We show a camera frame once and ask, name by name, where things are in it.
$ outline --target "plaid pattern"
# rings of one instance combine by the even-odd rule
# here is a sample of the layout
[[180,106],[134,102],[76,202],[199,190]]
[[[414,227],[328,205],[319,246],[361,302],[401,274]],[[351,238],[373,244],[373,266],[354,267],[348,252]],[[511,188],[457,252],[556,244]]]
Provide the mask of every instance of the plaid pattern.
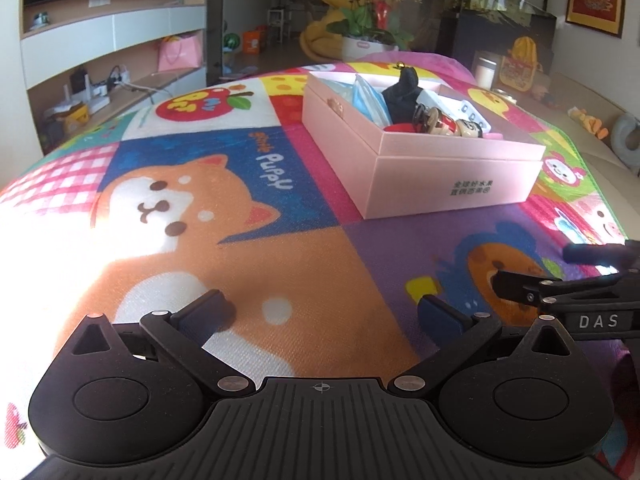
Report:
[[0,205],[39,215],[90,211],[118,144],[71,153],[31,171],[4,190]]

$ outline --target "flower pot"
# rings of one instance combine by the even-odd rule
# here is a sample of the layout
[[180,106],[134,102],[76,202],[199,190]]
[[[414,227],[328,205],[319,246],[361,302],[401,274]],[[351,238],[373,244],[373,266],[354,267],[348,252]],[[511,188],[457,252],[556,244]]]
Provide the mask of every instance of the flower pot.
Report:
[[342,60],[356,61],[367,54],[377,54],[379,52],[392,52],[399,50],[397,45],[386,45],[384,43],[374,43],[372,41],[355,40],[353,38],[342,38]]

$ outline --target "white dot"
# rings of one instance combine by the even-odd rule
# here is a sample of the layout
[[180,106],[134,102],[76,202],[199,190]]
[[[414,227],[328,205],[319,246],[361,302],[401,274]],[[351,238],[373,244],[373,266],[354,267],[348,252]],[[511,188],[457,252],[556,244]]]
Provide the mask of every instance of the white dot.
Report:
[[200,211],[198,213],[198,220],[201,222],[210,222],[215,215],[211,211]]
[[292,312],[293,307],[286,298],[269,298],[262,304],[264,320],[272,325],[285,324]]

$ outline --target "metal screw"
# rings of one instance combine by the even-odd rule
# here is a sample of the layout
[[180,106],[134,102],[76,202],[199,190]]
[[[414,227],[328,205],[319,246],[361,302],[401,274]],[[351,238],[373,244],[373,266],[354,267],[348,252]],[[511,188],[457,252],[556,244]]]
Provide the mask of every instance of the metal screw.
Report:
[[226,392],[240,392],[249,386],[247,378],[229,375],[218,381],[218,387]]
[[402,375],[394,381],[394,384],[396,388],[406,392],[417,392],[427,385],[422,377],[416,375]]

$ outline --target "cartoon strawberry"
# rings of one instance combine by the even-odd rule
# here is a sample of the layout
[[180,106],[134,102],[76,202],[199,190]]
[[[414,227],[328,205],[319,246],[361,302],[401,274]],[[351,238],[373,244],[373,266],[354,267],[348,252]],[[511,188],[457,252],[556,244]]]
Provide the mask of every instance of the cartoon strawberry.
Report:
[[[240,89],[244,85],[236,85],[235,89]],[[233,111],[235,108],[250,110],[251,101],[248,96],[253,92],[240,92],[232,94],[228,88],[210,88],[188,95],[177,97],[160,105],[156,109],[156,114],[168,121],[203,121],[223,116]]]
[[9,403],[6,407],[6,422],[4,423],[4,445],[14,449],[18,444],[24,444],[24,430],[26,422],[20,422],[20,414],[15,404]]

